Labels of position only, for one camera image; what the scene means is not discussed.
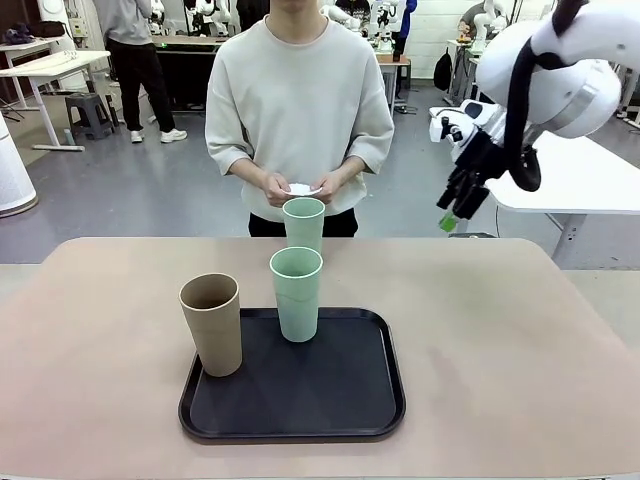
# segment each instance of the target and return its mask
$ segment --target white sneaker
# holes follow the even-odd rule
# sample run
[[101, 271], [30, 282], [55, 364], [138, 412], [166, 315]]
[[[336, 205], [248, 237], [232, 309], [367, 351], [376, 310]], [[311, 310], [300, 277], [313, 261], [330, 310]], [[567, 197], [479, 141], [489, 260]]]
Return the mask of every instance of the white sneaker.
[[142, 140], [144, 140], [144, 133], [131, 131], [131, 143], [142, 143]]
[[180, 140], [184, 140], [185, 138], [187, 138], [187, 132], [183, 130], [176, 130], [174, 128], [170, 132], [162, 132], [162, 135], [160, 136], [160, 141], [162, 143], [171, 143], [171, 142], [178, 142]]

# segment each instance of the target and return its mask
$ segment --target brown cup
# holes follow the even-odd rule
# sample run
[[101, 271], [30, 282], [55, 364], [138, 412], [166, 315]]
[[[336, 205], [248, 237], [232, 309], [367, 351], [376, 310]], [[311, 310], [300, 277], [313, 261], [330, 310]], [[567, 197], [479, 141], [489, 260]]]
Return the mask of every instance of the brown cup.
[[205, 372], [226, 377], [242, 363], [238, 282], [222, 273], [194, 278], [180, 303]]

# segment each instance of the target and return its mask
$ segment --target neck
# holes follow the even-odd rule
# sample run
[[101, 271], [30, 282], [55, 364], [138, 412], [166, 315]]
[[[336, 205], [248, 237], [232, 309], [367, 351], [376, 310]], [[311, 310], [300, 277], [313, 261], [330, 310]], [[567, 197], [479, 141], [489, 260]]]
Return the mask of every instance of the neck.
[[293, 44], [313, 42], [322, 35], [327, 22], [316, 7], [316, 2], [310, 2], [308, 7], [296, 12], [274, 8], [272, 3], [266, 19], [267, 27], [276, 38]]

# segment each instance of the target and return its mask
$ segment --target black pants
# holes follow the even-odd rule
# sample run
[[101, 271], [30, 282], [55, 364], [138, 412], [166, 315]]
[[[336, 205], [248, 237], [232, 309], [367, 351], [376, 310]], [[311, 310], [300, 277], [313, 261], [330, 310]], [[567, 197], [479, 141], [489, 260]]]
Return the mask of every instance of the black pants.
[[[351, 238], [358, 231], [358, 221], [352, 209], [338, 215], [324, 217], [323, 237]], [[270, 222], [253, 213], [249, 217], [249, 233], [252, 237], [286, 237], [284, 223]]]
[[[398, 53], [402, 55], [404, 53], [404, 47], [407, 45], [407, 37], [400, 38], [399, 32], [391, 33], [391, 38], [393, 38], [396, 42], [396, 45], [393, 49], [394, 53]], [[398, 76], [396, 77], [396, 96], [400, 93], [400, 87], [402, 83], [402, 76], [400, 75], [400, 69], [398, 69]]]
[[170, 132], [176, 125], [173, 121], [167, 87], [162, 76], [162, 67], [153, 43], [126, 45], [109, 39], [107, 50], [111, 52], [113, 68], [122, 91], [122, 113], [129, 130], [140, 131], [140, 85], [149, 94], [149, 102], [156, 115], [160, 130]]

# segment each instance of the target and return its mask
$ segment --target green cup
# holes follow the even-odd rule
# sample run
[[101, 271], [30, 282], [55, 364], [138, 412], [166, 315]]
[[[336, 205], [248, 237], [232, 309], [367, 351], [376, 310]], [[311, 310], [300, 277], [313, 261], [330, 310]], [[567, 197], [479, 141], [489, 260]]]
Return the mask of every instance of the green cup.
[[317, 198], [299, 197], [285, 203], [282, 211], [287, 245], [307, 247], [321, 253], [324, 210], [324, 203]]
[[290, 342], [311, 340], [318, 329], [318, 290], [322, 257], [307, 247], [288, 247], [269, 262], [280, 330]]

